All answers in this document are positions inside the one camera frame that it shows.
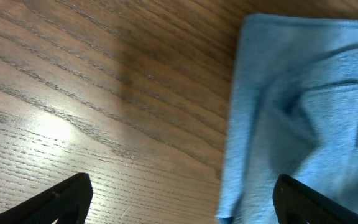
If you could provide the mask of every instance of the wooden surface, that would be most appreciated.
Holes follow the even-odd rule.
[[[88,223],[213,223],[254,12],[358,19],[358,1],[0,0],[0,213],[88,172]]]

